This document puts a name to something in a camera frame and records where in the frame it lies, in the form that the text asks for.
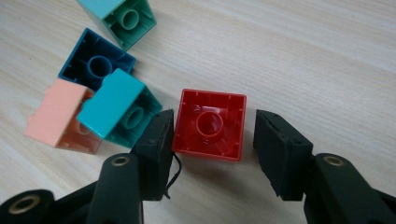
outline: teal lego brick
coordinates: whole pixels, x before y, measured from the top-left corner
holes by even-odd
[[[162,108],[144,83],[116,69],[84,103],[78,120],[100,138],[131,148]]]
[[[129,49],[154,25],[147,0],[78,0],[91,19],[109,32],[124,50]]]

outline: screw hole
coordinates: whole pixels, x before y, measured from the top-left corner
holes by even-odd
[[[39,202],[40,197],[38,195],[28,195],[13,203],[9,207],[8,212],[12,215],[22,214],[34,208]]]

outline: red lego brick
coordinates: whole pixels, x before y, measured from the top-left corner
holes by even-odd
[[[240,161],[246,100],[241,94],[183,90],[173,151]]]

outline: wood grain surface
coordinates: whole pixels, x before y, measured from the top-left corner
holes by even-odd
[[[396,196],[396,2],[150,0],[157,25],[128,52],[133,74],[178,110],[182,89],[243,93],[239,163],[181,156],[172,199],[144,202],[146,223],[306,223],[303,203],[275,196],[252,148],[255,110],[275,112],[349,159],[373,188]],[[23,135],[84,28],[77,1],[0,2],[0,203],[28,189],[57,199],[96,180],[97,155]],[[171,174],[177,170],[174,163]]]

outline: pink lego brick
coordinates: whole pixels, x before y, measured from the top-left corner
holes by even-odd
[[[92,97],[87,87],[57,78],[24,134],[52,147],[95,154],[101,139],[76,119],[82,103]]]

